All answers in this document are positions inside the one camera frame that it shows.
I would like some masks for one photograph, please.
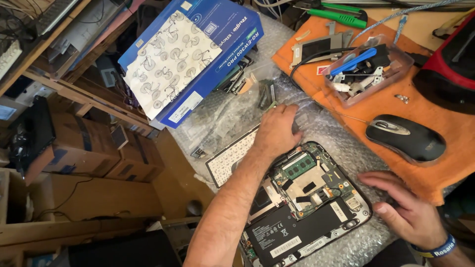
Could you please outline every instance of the orange towel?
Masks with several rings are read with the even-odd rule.
[[[311,17],[276,52],[272,60],[289,75],[289,65],[293,58],[291,47],[297,42],[328,35],[328,27],[325,26],[325,23],[329,21],[328,19]],[[374,23],[374,20],[368,20],[368,25]],[[336,24],[336,32],[343,32],[347,29],[349,27],[339,23]],[[308,36],[300,41],[295,40],[296,37],[303,35],[307,30],[311,31]],[[359,29],[353,30],[353,36],[361,32]],[[379,25],[356,39],[352,46],[357,47],[366,42],[368,37],[378,34],[394,38],[396,32],[384,25]],[[400,36],[397,45],[406,52],[429,55],[428,50],[403,35]],[[380,114],[397,115],[429,127],[445,138],[447,149],[438,163],[428,168],[417,167],[406,162],[391,150],[370,142],[365,136],[366,124],[333,113],[345,129],[381,157],[391,170],[401,177],[419,197],[430,201],[434,205],[442,205],[444,203],[442,189],[475,172],[473,157],[475,116],[449,111],[426,100],[412,85],[412,78],[418,72],[418,68],[412,67],[399,82],[382,89],[348,109],[343,109],[340,100],[333,95],[329,88],[325,87],[323,76],[316,75],[318,66],[329,64],[331,62],[328,60],[310,63],[299,67],[294,73],[295,81],[315,101],[340,113],[366,121],[371,121]],[[409,103],[404,104],[401,100],[395,98],[394,95],[396,94],[408,96],[410,98]]]

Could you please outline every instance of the black mouse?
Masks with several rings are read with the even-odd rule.
[[[446,149],[444,138],[436,131],[389,114],[376,116],[366,128],[366,137],[421,167],[434,165]]]

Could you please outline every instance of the blue wristband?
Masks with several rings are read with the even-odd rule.
[[[415,249],[421,256],[423,257],[442,257],[442,256],[445,256],[446,254],[452,252],[452,250],[454,250],[455,248],[455,238],[449,234],[448,235],[448,238],[447,238],[447,241],[445,242],[444,245],[436,248],[436,249],[432,249],[432,250],[423,250],[423,249],[420,249],[418,247],[416,247],[415,245],[411,244],[412,248]]]

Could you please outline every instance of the plastic container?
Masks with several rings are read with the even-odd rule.
[[[355,54],[358,56],[361,50],[368,49],[371,47],[375,47],[377,45],[386,44],[386,47],[389,51],[389,59],[391,60],[390,69],[383,73],[383,81],[379,84],[372,85],[371,87],[367,88],[365,91],[356,94],[355,96],[351,96],[349,93],[346,92],[339,92],[335,88],[335,83],[329,80],[326,76],[330,74],[331,70],[336,69],[345,63],[345,59],[351,54]],[[329,88],[333,89],[333,93],[337,96],[341,102],[343,108],[349,108],[350,106],[358,103],[359,101],[369,97],[371,94],[378,92],[379,90],[397,82],[401,78],[403,78],[409,69],[412,67],[414,63],[414,59],[408,56],[404,51],[399,49],[393,41],[386,37],[383,34],[380,34],[372,39],[369,39],[366,43],[360,45],[352,52],[348,53],[344,57],[340,58],[335,63],[331,64],[328,68],[323,71],[323,75],[325,76],[325,85]]]

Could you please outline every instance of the blue cable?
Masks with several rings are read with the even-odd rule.
[[[402,28],[404,28],[404,24],[408,21],[408,15],[404,14],[402,15],[402,18],[399,20],[399,27],[398,31],[396,32],[396,37],[394,37],[394,44],[398,42],[399,36],[401,35]]]
[[[418,11],[418,10],[425,10],[425,9],[429,9],[429,8],[434,8],[434,7],[440,7],[440,6],[445,6],[445,5],[449,5],[449,4],[453,4],[453,3],[456,3],[456,2],[460,2],[460,1],[463,1],[463,0],[444,0],[444,1],[441,1],[441,2],[437,2],[437,3],[432,3],[432,4],[427,4],[427,5],[423,5],[423,6],[418,6],[418,7],[414,7],[414,8],[410,8],[410,9],[405,9],[405,10],[401,10],[399,12],[396,12],[378,22],[376,22],[375,24],[367,27],[366,29],[364,29],[362,32],[360,32],[357,36],[355,36],[355,38],[353,38],[353,40],[351,41],[350,46],[352,46],[353,42],[356,40],[356,38],[360,37],[363,33],[369,31],[370,29],[376,27],[376,26],[379,26],[381,24],[383,24],[384,22],[392,19],[392,18],[395,18],[395,17],[398,17],[400,15],[403,15],[405,13],[409,13],[409,12],[412,12],[412,11]]]

